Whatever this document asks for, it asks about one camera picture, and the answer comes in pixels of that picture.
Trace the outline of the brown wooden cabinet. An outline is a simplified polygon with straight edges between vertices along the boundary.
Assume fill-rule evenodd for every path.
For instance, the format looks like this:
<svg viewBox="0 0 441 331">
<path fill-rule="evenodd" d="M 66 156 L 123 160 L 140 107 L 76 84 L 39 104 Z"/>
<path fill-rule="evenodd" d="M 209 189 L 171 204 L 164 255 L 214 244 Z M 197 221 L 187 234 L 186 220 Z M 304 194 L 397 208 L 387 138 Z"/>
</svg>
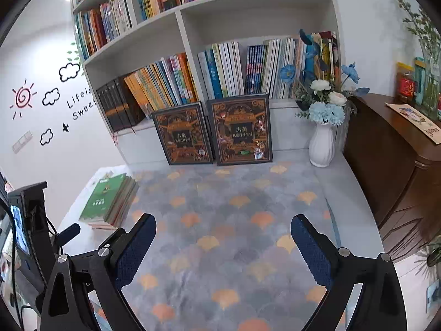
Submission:
<svg viewBox="0 0 441 331">
<path fill-rule="evenodd" d="M 440 232 L 440 146 L 393 111 L 392 97 L 351 97 L 344 156 L 362 188 L 393 261 Z"/>
</svg>

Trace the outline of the white bookshelf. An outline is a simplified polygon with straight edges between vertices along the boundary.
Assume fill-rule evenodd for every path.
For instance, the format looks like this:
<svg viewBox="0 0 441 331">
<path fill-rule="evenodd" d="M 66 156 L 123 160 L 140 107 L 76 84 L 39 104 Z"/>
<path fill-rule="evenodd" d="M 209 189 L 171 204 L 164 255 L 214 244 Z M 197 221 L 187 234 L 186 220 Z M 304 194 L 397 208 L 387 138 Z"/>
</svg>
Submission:
<svg viewBox="0 0 441 331">
<path fill-rule="evenodd" d="M 161 57 L 185 52 L 198 99 L 203 103 L 206 114 L 209 94 L 197 57 L 200 52 L 214 43 L 236 40 L 241 44 L 241 62 L 245 64 L 246 46 L 273 38 L 295 37 L 301 28 L 307 34 L 336 32 L 339 58 L 344 63 L 337 0 L 196 0 L 143 22 L 138 1 L 126 0 L 131 28 L 84 61 L 76 15 L 97 8 L 104 2 L 106 0 L 82 0 L 71 7 L 80 61 L 95 98 L 96 89 L 111 80 Z M 314 127 L 307 120 L 294 116 L 300 111 L 294 98 L 271 99 L 269 105 L 274 158 L 285 150 L 307 150 Z M 126 164 L 165 160 L 152 120 L 144 120 L 138 126 L 114 134 L 101 106 L 99 111 L 111 136 L 111 146 L 118 149 Z"/>
</svg>

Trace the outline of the dark ornate encyclopedia book lower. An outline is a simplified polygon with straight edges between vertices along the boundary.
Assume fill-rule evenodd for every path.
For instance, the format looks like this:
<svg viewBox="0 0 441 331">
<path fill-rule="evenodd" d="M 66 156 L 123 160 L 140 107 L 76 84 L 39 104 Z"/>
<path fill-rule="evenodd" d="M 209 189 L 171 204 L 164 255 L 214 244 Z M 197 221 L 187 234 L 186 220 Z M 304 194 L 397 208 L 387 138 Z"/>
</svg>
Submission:
<svg viewBox="0 0 441 331">
<path fill-rule="evenodd" d="M 155 111 L 152 119 L 169 165 L 214 162 L 201 102 Z"/>
</svg>

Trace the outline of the patterned grey rug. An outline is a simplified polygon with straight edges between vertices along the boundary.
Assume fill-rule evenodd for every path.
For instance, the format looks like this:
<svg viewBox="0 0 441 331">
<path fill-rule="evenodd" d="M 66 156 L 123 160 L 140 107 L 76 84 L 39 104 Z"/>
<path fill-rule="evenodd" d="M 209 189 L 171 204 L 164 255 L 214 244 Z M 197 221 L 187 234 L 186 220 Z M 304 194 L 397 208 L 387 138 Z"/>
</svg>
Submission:
<svg viewBox="0 0 441 331">
<path fill-rule="evenodd" d="M 95 184 L 129 173 L 138 192 L 123 221 L 157 228 L 123 294 L 146 330 L 300 330 L 324 296 L 294 243 L 304 214 L 335 245 L 375 258 L 383 245 L 367 200 L 342 155 L 311 165 L 304 150 L 266 164 L 103 167 L 62 226 L 79 220 Z"/>
</svg>

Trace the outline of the stack of sorted books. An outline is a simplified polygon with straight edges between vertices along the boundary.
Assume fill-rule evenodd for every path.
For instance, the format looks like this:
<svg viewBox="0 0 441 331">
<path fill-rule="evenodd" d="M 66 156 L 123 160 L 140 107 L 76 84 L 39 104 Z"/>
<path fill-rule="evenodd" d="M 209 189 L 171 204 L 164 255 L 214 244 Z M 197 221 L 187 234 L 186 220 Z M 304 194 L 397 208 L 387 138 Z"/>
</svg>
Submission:
<svg viewBox="0 0 441 331">
<path fill-rule="evenodd" d="M 92 229 L 114 230 L 119 228 L 137 190 L 137 182 L 126 173 L 100 179 L 79 220 Z"/>
</svg>

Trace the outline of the dark ornate encyclopedia book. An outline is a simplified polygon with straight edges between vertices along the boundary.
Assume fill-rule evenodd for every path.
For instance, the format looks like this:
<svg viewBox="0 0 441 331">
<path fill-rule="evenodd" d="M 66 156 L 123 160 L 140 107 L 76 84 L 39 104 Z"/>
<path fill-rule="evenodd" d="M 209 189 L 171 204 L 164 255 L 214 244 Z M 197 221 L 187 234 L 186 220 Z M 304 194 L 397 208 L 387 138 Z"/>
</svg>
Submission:
<svg viewBox="0 0 441 331">
<path fill-rule="evenodd" d="M 212 99 L 206 102 L 206 107 L 219 166 L 262 164 L 273 160 L 266 94 Z"/>
<path fill-rule="evenodd" d="M 214 162 L 201 102 L 155 111 L 152 119 L 169 165 Z"/>
</svg>

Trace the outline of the dark ornate encyclopedia book upper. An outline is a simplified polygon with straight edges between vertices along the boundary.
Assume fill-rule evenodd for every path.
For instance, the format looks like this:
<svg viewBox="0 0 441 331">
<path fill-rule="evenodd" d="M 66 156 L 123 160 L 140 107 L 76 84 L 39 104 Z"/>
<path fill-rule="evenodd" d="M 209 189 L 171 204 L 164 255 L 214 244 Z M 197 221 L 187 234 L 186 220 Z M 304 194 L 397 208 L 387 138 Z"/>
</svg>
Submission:
<svg viewBox="0 0 441 331">
<path fill-rule="evenodd" d="M 212 99 L 206 102 L 206 107 L 219 166 L 262 164 L 273 160 L 266 94 Z"/>
</svg>

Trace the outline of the white ceramic vase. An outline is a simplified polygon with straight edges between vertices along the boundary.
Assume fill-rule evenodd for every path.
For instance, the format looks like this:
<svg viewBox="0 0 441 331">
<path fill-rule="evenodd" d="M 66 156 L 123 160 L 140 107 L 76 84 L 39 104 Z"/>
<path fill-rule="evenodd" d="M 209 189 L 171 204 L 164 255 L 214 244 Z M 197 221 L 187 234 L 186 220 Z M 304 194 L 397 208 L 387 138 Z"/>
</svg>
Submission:
<svg viewBox="0 0 441 331">
<path fill-rule="evenodd" d="M 312 165 L 320 168 L 330 165 L 334 158 L 335 144 L 333 127 L 329 122 L 316 123 L 308 152 Z"/>
</svg>

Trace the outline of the glass vase on cabinet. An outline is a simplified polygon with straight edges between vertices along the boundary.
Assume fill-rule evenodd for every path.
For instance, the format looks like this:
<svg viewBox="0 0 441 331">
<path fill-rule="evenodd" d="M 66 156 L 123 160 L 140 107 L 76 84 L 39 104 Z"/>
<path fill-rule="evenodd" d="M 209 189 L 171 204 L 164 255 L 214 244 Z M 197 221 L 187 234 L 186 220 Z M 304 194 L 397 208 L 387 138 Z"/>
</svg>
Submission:
<svg viewBox="0 0 441 331">
<path fill-rule="evenodd" d="M 421 109 L 431 120 L 438 120 L 440 97 L 440 47 L 432 46 L 427 40 L 420 39 L 425 65 L 424 95 Z"/>
</svg>

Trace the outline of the red jar on cabinet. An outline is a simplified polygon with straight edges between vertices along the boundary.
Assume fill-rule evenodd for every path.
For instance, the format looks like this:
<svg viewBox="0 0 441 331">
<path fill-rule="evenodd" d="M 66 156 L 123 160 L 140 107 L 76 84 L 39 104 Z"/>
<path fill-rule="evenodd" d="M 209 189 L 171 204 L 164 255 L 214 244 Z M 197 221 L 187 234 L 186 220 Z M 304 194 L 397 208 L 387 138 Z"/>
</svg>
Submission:
<svg viewBox="0 0 441 331">
<path fill-rule="evenodd" d="M 401 102 L 411 103 L 416 89 L 414 68 L 398 62 L 396 71 L 396 95 Z"/>
</svg>

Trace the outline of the green Aesop fables book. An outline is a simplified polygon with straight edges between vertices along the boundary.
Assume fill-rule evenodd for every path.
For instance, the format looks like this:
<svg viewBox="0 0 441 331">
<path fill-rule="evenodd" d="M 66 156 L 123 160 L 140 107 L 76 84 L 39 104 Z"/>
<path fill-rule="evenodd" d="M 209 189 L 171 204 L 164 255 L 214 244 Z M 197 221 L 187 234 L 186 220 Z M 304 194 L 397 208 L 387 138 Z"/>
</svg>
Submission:
<svg viewBox="0 0 441 331">
<path fill-rule="evenodd" d="M 127 178 L 128 176 L 123 173 L 111 178 L 100 179 L 90 195 L 79 220 L 84 223 L 104 221 Z"/>
</svg>

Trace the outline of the green potted plant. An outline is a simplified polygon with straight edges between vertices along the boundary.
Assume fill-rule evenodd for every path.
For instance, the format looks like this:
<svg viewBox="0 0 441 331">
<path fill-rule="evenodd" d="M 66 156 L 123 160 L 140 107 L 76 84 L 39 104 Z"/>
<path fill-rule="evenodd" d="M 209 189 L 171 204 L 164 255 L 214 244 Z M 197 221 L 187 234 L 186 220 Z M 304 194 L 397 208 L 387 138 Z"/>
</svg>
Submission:
<svg viewBox="0 0 441 331">
<path fill-rule="evenodd" d="M 422 43 L 422 49 L 426 48 L 428 54 L 434 59 L 435 63 L 440 61 L 440 33 L 427 13 L 419 7 L 417 12 L 412 10 L 411 4 L 407 0 L 396 0 L 398 7 L 404 10 L 407 17 L 403 18 L 406 29 L 417 36 Z"/>
</svg>

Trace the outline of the paper card on cabinet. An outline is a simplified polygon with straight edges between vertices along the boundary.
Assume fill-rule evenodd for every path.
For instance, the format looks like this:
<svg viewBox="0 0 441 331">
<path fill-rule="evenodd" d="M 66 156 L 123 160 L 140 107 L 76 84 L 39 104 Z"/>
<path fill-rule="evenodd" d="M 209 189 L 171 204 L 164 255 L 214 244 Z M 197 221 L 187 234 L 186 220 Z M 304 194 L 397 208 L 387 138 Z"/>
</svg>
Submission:
<svg viewBox="0 0 441 331">
<path fill-rule="evenodd" d="M 421 112 L 409 104 L 392 104 L 386 102 L 385 105 L 411 122 L 436 145 L 441 144 L 441 128 Z"/>
</svg>

